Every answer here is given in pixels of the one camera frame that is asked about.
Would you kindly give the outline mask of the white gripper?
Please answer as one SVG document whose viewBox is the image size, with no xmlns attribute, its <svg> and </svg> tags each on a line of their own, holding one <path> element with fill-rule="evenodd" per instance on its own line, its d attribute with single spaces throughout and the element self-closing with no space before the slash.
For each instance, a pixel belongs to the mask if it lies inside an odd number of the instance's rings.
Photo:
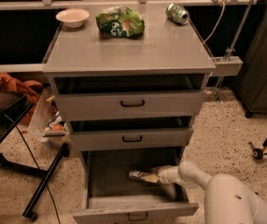
<svg viewBox="0 0 267 224">
<path fill-rule="evenodd" d="M 176 183 L 179 178 L 179 172 L 177 166 L 163 165 L 153 167 L 150 169 L 155 174 L 146 174 L 143 176 L 143 180 L 149 183 L 158 183 L 159 181 L 163 184 Z"/>
</svg>

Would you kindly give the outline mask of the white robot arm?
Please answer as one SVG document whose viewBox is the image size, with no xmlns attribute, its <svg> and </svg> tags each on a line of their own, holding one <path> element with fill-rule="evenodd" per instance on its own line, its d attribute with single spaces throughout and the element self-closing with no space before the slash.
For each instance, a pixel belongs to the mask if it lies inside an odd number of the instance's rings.
<svg viewBox="0 0 267 224">
<path fill-rule="evenodd" d="M 204 224 L 267 224 L 267 202 L 232 175 L 209 175 L 191 161 L 142 174 L 152 183 L 192 184 L 204 190 Z"/>
</svg>

